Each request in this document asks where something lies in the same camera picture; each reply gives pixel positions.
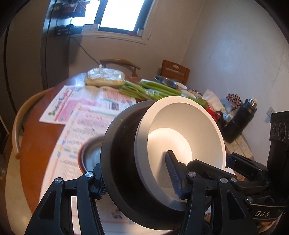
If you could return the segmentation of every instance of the newspaper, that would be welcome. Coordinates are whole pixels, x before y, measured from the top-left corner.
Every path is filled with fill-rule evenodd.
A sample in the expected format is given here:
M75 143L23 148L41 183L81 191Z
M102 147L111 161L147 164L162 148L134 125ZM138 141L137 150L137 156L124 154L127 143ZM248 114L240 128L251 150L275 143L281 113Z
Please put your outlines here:
M49 104L40 122L66 124L77 103L123 111L136 103L135 98L120 94L111 87L64 86Z
M50 157L43 179L40 200L57 177L64 180L76 179L82 175L78 166L78 153L89 139L104 135L109 124L120 113L98 106L78 103L69 117ZM115 206L106 194L96 200L99 217L105 234L149 234L159 235L166 231L157 231L142 227L128 219ZM77 214L76 198L72 197L72 221L74 234L81 234Z

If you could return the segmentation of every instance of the plastic bag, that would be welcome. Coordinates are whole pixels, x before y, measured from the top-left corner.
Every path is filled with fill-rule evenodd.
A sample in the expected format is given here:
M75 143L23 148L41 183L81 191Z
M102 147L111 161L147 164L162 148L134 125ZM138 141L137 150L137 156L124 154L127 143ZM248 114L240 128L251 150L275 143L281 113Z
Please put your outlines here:
M98 68L93 68L86 73L84 82L87 85L98 87L110 86L118 88L124 84L125 75L119 70L102 68L102 65L99 65Z

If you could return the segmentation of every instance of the thermos lid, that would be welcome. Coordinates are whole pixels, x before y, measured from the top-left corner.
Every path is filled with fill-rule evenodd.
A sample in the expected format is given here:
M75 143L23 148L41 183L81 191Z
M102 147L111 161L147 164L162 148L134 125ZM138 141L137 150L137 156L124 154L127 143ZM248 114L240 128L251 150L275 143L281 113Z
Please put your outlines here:
M251 97L248 102L252 105L253 108L257 107L257 100L254 97Z

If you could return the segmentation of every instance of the das logo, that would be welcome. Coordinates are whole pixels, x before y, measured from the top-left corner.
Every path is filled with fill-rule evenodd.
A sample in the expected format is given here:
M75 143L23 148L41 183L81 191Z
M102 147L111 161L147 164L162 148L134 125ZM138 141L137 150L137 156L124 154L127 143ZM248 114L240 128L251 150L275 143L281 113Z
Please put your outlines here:
M264 211L263 213L262 213L262 211L258 211L258 212L254 215L254 217L257 217L257 216L259 216L259 217L267 217L270 213L271 213L270 211L268 211L267 213L266 213L266 211Z

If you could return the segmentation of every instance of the stainless steel bowl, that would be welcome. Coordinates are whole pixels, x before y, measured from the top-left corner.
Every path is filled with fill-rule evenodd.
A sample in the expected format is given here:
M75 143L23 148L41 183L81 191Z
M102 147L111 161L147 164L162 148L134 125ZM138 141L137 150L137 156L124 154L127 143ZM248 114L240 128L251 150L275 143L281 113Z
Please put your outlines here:
M168 79L166 77L155 76L155 81L158 82L158 83L164 84L164 85L166 85L168 87L171 87L173 89L177 89L178 88L178 85L174 81L172 81L172 80L170 80L170 79Z

